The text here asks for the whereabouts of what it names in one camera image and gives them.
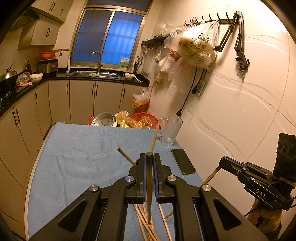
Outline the person's right hand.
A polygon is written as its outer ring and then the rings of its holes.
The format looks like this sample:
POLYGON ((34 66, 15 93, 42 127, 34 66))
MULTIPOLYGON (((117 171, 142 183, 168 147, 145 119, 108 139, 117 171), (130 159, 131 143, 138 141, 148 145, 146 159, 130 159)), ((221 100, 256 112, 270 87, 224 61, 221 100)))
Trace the person's right hand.
POLYGON ((255 209, 252 213, 248 214, 247 219, 256 225, 259 218, 264 218, 263 223, 258 229, 267 236, 269 240, 278 240, 281 230, 282 210, 268 210, 259 207, 259 200, 255 199, 251 210, 255 209))

